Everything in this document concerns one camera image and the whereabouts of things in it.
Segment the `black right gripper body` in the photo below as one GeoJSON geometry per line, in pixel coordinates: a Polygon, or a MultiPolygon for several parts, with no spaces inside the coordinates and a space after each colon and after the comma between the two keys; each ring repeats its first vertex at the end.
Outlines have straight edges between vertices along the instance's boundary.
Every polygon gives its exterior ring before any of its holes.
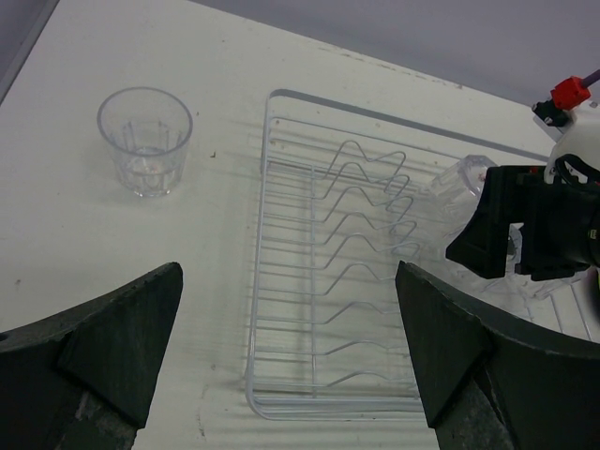
{"type": "Polygon", "coordinates": [[[599,187],[548,184],[540,166],[510,165],[512,211],[522,221],[516,272],[533,281],[599,266],[599,187]]]}

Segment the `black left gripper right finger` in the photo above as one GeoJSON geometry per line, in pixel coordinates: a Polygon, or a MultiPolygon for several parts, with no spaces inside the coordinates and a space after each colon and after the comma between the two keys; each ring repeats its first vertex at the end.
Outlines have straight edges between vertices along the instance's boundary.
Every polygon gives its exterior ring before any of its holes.
{"type": "Polygon", "coordinates": [[[399,309],[441,449],[596,449],[599,346],[520,319],[412,264],[399,309]]]}

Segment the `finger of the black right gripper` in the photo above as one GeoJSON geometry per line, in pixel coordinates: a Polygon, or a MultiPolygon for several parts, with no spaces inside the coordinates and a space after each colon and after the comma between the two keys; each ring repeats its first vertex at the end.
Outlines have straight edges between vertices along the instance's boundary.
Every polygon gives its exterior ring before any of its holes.
{"type": "Polygon", "coordinates": [[[445,257],[480,278],[502,278],[510,225],[524,215],[523,166],[487,170],[479,203],[464,229],[448,245],[445,257]]]}

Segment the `clear glass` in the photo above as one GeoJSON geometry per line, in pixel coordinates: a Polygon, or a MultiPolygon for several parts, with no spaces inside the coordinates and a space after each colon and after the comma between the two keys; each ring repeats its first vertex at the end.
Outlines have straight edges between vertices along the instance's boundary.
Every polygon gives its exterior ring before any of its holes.
{"type": "Polygon", "coordinates": [[[100,104],[97,128],[125,188],[162,197],[179,185],[193,117],[178,97],[150,86],[121,89],[100,104]]]}
{"type": "Polygon", "coordinates": [[[488,157],[468,155],[438,174],[427,185],[427,193],[441,218],[456,225],[468,222],[481,198],[487,171],[496,166],[488,157]]]}

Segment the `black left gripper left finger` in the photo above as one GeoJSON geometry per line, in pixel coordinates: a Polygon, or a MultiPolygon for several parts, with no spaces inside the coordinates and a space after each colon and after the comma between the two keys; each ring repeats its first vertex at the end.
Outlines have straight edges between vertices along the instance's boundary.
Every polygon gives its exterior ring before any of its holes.
{"type": "Polygon", "coordinates": [[[1,335],[4,449],[130,449],[144,428],[182,295],[169,262],[1,335]]]}

